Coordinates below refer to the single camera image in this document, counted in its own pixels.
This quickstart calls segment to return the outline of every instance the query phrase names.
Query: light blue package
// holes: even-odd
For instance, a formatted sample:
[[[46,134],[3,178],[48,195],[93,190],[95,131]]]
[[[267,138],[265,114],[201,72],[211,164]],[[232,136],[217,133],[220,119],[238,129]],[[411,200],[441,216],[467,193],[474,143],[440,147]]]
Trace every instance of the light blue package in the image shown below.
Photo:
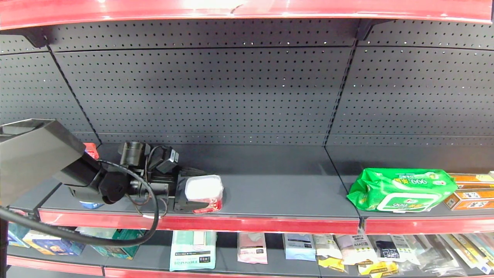
[[[284,233],[285,259],[316,261],[316,248],[311,234]]]
[[[173,231],[170,271],[214,269],[216,232]]]

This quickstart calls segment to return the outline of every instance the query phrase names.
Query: red item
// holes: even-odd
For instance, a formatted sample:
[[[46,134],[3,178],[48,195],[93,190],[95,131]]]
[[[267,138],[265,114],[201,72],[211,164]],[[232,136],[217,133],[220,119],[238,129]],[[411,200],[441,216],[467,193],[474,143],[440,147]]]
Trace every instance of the red item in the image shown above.
[[[391,18],[491,23],[492,0],[3,0],[1,30],[191,18]]]
[[[99,153],[96,150],[95,143],[84,143],[86,145],[86,152],[94,159],[99,159]]]

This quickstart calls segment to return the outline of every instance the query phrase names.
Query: upper shelf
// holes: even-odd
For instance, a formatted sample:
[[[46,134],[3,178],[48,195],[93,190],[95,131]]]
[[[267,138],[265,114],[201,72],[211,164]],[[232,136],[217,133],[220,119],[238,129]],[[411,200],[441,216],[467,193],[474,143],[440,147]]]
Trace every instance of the upper shelf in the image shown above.
[[[393,18],[491,23],[491,0],[4,0],[1,29],[106,20]]]
[[[491,148],[449,146],[327,146],[347,188],[362,169],[436,168],[450,173],[488,173]],[[444,203],[430,212],[388,213],[359,210],[367,234],[469,233],[494,231],[494,209],[451,211]]]
[[[100,157],[118,162],[117,144],[98,148]],[[359,216],[323,147],[178,145],[180,165],[221,175],[223,208],[207,215],[169,213],[160,230],[300,232],[355,234]],[[152,206],[142,210],[150,213]],[[39,209],[45,223],[141,229],[128,199],[86,210],[61,186]]]

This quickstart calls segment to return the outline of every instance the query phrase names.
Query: shelf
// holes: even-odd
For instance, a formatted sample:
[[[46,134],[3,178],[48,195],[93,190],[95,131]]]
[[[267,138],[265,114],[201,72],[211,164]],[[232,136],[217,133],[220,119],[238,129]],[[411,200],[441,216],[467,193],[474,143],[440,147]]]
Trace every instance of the shelf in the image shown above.
[[[456,173],[488,173],[494,150],[449,146],[327,146],[349,190],[366,167],[439,168]],[[494,209],[451,211],[444,203],[430,212],[393,214],[359,210],[367,234],[469,233],[494,231]]]
[[[17,0],[0,1],[3,30],[108,20],[393,18],[491,23],[491,0]]]
[[[34,248],[16,246],[7,249],[8,265],[74,274],[103,276],[106,260],[90,246],[86,246],[80,256],[50,256]]]
[[[237,262],[237,233],[219,232],[216,241],[216,267],[213,270],[169,272],[172,232],[159,231],[139,247],[131,261],[109,258],[105,276],[140,277],[319,277],[316,262],[286,260],[281,234],[267,233],[268,265]]]
[[[117,144],[98,148],[118,162]],[[316,146],[178,145],[180,165],[221,175],[223,209],[207,215],[169,212],[160,230],[355,234],[359,216],[324,148]],[[150,213],[152,206],[143,207]],[[81,207],[61,186],[39,209],[45,223],[141,229],[128,199],[96,210]]]
[[[38,270],[23,267],[11,267],[7,271],[7,278],[19,277],[36,277],[36,278],[67,278],[67,274],[63,272],[55,272],[48,270]],[[72,274],[70,278],[100,278],[101,276]]]

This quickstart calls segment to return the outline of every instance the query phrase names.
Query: product box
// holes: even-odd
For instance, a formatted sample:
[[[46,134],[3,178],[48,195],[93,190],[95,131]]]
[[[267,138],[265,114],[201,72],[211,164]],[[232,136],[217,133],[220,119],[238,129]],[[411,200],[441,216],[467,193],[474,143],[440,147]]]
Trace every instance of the product box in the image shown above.
[[[23,238],[29,232],[29,228],[17,223],[8,224],[8,245],[31,248],[29,244],[23,241]]]
[[[361,210],[430,211],[458,186],[440,169],[366,168],[347,198]]]
[[[127,229],[108,229],[108,228],[92,228],[79,227],[76,231],[81,234],[91,235],[109,239],[136,239],[144,235],[144,230],[127,230]],[[112,246],[94,246],[94,250],[98,251],[102,256],[115,257],[121,259],[132,260],[137,253],[139,245],[129,247],[112,247]]]
[[[85,244],[66,240],[58,236],[29,231],[23,238],[24,242],[45,255],[79,256]]]
[[[458,189],[444,203],[451,210],[494,208],[494,188]]]
[[[494,178],[491,175],[450,173],[450,176],[459,189],[494,188]]]

